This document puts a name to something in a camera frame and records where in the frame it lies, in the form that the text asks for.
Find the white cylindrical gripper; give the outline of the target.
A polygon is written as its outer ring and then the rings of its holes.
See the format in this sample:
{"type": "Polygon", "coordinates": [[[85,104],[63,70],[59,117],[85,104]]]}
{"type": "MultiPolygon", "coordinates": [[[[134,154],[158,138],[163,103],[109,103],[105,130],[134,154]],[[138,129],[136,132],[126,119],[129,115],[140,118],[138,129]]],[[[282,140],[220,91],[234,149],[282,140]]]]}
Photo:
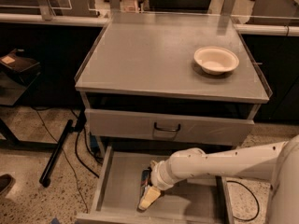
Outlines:
{"type": "Polygon", "coordinates": [[[178,182],[186,179],[186,176],[176,176],[171,168],[170,160],[150,161],[151,168],[150,181],[152,185],[142,188],[141,197],[138,204],[139,210],[147,210],[161,195],[161,190],[174,187],[178,182]]]}

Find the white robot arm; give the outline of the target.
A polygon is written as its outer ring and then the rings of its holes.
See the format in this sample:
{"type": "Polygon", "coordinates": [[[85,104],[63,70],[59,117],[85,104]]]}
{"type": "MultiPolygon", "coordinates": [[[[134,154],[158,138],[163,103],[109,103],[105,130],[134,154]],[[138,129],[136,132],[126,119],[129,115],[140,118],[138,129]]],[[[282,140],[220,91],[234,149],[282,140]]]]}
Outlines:
{"type": "Polygon", "coordinates": [[[285,142],[206,154],[200,148],[153,161],[138,208],[148,209],[165,190],[201,175],[256,179],[270,184],[265,224],[299,224],[299,136],[285,142]]]}

